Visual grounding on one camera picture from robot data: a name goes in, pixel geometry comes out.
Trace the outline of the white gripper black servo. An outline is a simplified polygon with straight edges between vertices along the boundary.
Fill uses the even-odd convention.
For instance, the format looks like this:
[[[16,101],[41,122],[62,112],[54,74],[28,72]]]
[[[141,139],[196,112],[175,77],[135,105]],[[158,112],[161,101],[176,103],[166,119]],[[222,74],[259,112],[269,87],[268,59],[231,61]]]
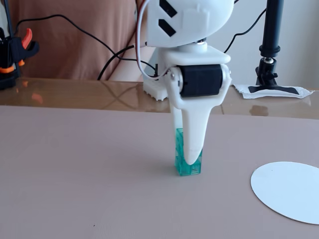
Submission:
[[[226,66],[230,60],[206,42],[160,50],[173,129],[183,128],[183,154],[189,165],[203,149],[211,110],[223,103],[230,87],[232,79]]]

